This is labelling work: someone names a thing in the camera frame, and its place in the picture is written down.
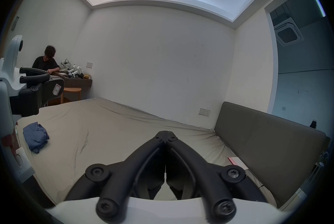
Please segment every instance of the crumpled blue shirt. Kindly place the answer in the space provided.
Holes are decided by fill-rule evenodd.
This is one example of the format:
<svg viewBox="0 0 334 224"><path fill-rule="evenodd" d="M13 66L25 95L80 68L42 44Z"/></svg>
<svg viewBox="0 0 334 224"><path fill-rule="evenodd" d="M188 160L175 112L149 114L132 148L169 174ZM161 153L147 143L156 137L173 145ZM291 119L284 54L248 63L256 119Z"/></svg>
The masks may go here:
<svg viewBox="0 0 334 224"><path fill-rule="evenodd" d="M23 135L29 150L35 153L39 153L40 149L43 148L49 139L49 135L45 128L38 124L38 122L34 122L24 127Z"/></svg>

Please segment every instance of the person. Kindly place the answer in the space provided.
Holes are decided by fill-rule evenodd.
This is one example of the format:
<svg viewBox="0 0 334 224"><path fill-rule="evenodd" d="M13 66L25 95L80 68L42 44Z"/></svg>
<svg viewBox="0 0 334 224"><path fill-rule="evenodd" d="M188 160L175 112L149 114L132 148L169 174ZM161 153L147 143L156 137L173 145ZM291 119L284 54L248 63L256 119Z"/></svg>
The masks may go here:
<svg viewBox="0 0 334 224"><path fill-rule="evenodd" d="M47 46L44 51L44 56L40 56L35 59L32 67L47 71L49 74L52 74L54 71L60 71L58 64L53 58L55 53L56 49L54 46Z"/></svg>

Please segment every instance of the bed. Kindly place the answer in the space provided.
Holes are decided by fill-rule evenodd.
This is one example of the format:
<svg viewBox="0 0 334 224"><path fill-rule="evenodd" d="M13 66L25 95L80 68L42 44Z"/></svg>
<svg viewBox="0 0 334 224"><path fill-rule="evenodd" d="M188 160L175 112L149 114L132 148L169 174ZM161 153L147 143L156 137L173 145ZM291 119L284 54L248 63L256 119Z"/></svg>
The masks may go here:
<svg viewBox="0 0 334 224"><path fill-rule="evenodd" d="M23 127L38 122L49 141L35 154ZM40 188L58 204L86 168L124 161L161 130L174 132L207 162L229 165L238 156L246 174L273 206L281 207L307 179L325 143L325 134L270 114L224 102L214 131L161 119L96 98L41 108L18 121L17 137L35 169ZM165 183L157 200L175 200Z"/></svg>
<svg viewBox="0 0 334 224"><path fill-rule="evenodd" d="M38 154L29 150L23 136L23 128L36 121L50 137ZM19 144L35 169L34 177L54 204L64 200L89 165L124 161L161 130L174 132L207 162L229 165L228 157L236 156L211 130L161 119L102 98L41 108L38 115L20 119L16 129ZM276 206L262 182L251 171L246 173ZM155 199L176 200L166 183Z"/></svg>

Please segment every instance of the white wall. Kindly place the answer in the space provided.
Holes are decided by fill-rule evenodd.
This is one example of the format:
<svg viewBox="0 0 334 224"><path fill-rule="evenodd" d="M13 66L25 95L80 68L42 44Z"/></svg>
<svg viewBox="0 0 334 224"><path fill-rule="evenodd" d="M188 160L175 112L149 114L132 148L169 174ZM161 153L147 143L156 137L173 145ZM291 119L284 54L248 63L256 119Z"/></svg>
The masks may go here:
<svg viewBox="0 0 334 224"><path fill-rule="evenodd" d="M305 126L315 119L316 129L333 139L333 93L333 70L280 74L273 115Z"/></svg>
<svg viewBox="0 0 334 224"><path fill-rule="evenodd" d="M326 17L300 29L304 41L277 43L279 74L273 115L310 126L333 139L334 37Z"/></svg>
<svg viewBox="0 0 334 224"><path fill-rule="evenodd" d="M234 33L210 19L168 8L93 10L73 60L92 62L91 96L185 124L213 128L230 78ZM199 109L210 116L198 115Z"/></svg>
<svg viewBox="0 0 334 224"><path fill-rule="evenodd" d="M5 44L7 47L15 35L23 35L17 67L31 67L38 56L44 55L47 45L56 48L58 64L70 58L89 13L80 0L23 0L14 17L20 17L19 21L15 30L9 31Z"/></svg>
<svg viewBox="0 0 334 224"><path fill-rule="evenodd" d="M271 113L277 81L273 23L264 8L236 29L231 78L226 101Z"/></svg>
<svg viewBox="0 0 334 224"><path fill-rule="evenodd" d="M334 37L328 19L300 28L304 41L283 47L277 43L279 73L334 68Z"/></svg>

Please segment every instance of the headboard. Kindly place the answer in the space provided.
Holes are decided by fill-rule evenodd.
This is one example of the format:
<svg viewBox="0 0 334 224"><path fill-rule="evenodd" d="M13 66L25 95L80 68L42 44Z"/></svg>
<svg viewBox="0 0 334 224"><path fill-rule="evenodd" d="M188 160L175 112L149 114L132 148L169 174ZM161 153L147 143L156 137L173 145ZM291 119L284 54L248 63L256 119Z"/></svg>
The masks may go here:
<svg viewBox="0 0 334 224"><path fill-rule="evenodd" d="M282 206L309 176L325 134L307 126L224 102L217 135L272 192Z"/></svg>

